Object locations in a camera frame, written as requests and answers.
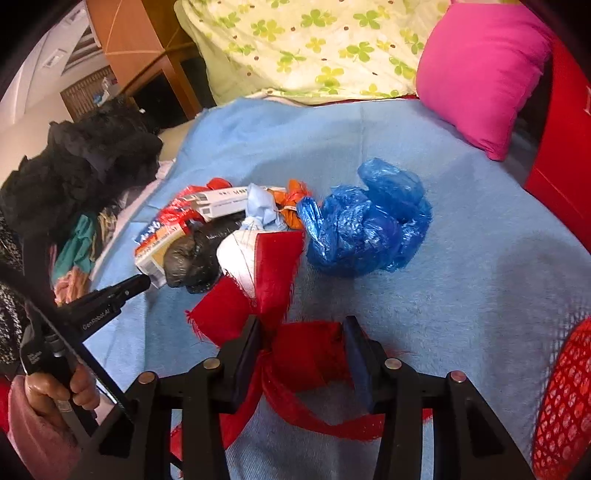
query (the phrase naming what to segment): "metal screw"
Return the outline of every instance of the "metal screw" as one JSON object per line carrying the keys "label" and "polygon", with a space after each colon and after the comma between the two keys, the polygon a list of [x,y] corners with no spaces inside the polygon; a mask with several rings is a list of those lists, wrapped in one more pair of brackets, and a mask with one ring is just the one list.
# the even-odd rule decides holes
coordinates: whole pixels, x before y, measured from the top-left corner
{"label": "metal screw", "polygon": [[218,368],[222,363],[220,362],[219,359],[212,357],[212,358],[206,358],[203,361],[203,368],[205,370],[215,370],[216,368]]}
{"label": "metal screw", "polygon": [[452,373],[449,374],[449,376],[455,383],[464,383],[468,378],[466,374],[461,370],[454,370]]}
{"label": "metal screw", "polygon": [[384,360],[384,365],[388,370],[398,370],[402,367],[402,362],[398,358],[387,358]]}
{"label": "metal screw", "polygon": [[142,385],[152,383],[154,380],[156,380],[156,374],[154,372],[144,372],[138,377],[138,382]]}

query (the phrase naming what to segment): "ceiling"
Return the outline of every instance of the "ceiling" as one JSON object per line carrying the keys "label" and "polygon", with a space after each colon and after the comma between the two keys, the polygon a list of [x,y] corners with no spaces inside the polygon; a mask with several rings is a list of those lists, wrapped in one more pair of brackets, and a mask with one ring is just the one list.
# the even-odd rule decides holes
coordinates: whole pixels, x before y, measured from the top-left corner
{"label": "ceiling", "polygon": [[[52,57],[59,59],[51,67],[44,66]],[[89,32],[86,4],[81,2],[42,37],[23,62],[0,100],[0,131],[47,96],[107,64]]]}

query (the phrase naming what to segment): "red mesh bag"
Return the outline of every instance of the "red mesh bag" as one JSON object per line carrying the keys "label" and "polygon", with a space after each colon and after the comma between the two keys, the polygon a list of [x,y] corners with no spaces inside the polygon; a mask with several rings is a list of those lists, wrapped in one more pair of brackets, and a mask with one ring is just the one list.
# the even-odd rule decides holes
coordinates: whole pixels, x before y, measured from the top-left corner
{"label": "red mesh bag", "polygon": [[591,318],[564,344],[538,416],[532,466],[540,480],[563,480],[591,443]]}
{"label": "red mesh bag", "polygon": [[8,433],[8,392],[10,383],[0,375],[0,429]]}

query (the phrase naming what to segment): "teal cloth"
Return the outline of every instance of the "teal cloth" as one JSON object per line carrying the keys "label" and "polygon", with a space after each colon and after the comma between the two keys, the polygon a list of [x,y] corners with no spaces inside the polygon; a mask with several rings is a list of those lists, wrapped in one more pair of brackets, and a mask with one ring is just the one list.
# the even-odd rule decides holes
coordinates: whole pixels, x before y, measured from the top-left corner
{"label": "teal cloth", "polygon": [[89,258],[95,230],[95,221],[86,215],[80,215],[76,227],[72,230],[70,239],[61,249],[53,267],[51,273],[53,284],[66,275],[74,266],[77,266],[84,273],[90,273],[95,264]]}

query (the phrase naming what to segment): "blue plastic bag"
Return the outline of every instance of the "blue plastic bag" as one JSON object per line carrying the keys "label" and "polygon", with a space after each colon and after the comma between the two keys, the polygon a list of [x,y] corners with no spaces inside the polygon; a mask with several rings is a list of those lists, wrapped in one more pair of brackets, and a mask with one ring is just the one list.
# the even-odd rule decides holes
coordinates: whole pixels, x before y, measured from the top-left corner
{"label": "blue plastic bag", "polygon": [[310,236],[308,261],[342,277],[405,267],[431,223],[421,180],[379,158],[363,163],[357,174],[367,190],[340,185],[322,207],[309,197],[298,202]]}

